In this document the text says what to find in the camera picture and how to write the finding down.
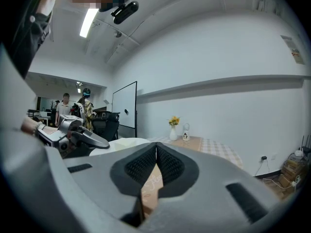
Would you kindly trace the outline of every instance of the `vr headset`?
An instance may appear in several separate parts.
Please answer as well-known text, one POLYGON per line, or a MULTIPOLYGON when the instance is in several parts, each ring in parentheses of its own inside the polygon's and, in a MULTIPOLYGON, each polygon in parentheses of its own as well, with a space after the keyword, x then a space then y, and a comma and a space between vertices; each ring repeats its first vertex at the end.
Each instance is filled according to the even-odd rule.
POLYGON ((99 12, 106 12, 114 7, 118 7, 111 15, 114 17, 113 22, 115 24, 120 24, 138 10, 138 2, 133 1, 125 5, 127 1, 128 0, 113 0, 112 3, 102 3, 99 12))

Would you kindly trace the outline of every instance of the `ceiling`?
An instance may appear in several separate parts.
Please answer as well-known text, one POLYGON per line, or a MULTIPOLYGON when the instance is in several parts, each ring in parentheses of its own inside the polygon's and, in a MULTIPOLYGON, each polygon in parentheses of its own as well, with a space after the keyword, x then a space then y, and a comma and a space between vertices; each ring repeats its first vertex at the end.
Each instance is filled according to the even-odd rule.
POLYGON ((116 67, 127 55, 157 32, 193 15, 246 9, 277 13, 279 5, 273 0, 130 0, 139 3, 139 10, 120 25, 113 23, 110 10, 97 13, 87 38, 80 37, 80 29, 87 8, 69 0, 58 0, 52 20, 51 39, 61 42, 88 57, 116 67), (116 30, 122 33, 115 37, 116 30))
MULTIPOLYGON (((76 84, 77 81, 76 80, 69 80, 69 79, 63 79, 60 77, 54 77, 54 76, 48 76, 48 75, 44 75, 44 74, 40 74, 40 73, 34 73, 34 72, 28 72, 27 76, 26 76, 26 82, 43 82, 43 83, 47 83, 47 84, 54 84, 57 85, 59 87, 63 87, 63 88, 76 88, 76 84)), ((96 87, 98 86, 94 86, 92 84, 89 83, 83 83, 84 86, 87 85, 88 88, 92 89, 96 89, 96 87)))

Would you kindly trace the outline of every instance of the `fluorescent light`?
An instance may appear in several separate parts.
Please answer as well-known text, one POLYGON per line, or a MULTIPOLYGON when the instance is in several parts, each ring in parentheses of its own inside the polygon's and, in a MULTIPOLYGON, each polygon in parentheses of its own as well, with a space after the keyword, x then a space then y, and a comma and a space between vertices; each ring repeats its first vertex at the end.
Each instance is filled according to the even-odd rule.
POLYGON ((88 9, 86 17, 84 18, 84 22, 82 24, 82 28, 80 31, 80 36, 86 38, 88 30, 96 16, 98 9, 88 9))

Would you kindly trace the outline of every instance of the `checkered tablecloth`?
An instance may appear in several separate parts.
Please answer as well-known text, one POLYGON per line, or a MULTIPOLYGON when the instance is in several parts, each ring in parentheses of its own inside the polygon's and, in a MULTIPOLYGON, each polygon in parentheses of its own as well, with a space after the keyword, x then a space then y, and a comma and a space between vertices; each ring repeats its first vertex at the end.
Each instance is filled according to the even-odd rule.
MULTIPOLYGON (((172 142, 168 137, 154 137, 147 140, 150 142, 162 142, 167 144, 170 144, 172 142)), ((237 165, 239 168, 243 169, 243 162, 240 156, 229 146, 222 143, 207 138, 202 138, 200 152, 210 153, 225 158, 226 160, 237 165)))

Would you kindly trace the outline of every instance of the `vase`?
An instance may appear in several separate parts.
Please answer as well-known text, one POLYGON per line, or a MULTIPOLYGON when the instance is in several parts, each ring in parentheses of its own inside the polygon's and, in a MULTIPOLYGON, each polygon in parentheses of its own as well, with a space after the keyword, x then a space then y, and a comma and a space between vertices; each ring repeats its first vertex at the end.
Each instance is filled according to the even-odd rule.
POLYGON ((176 141, 177 140, 176 125, 172 125, 171 126, 170 140, 171 141, 176 141))

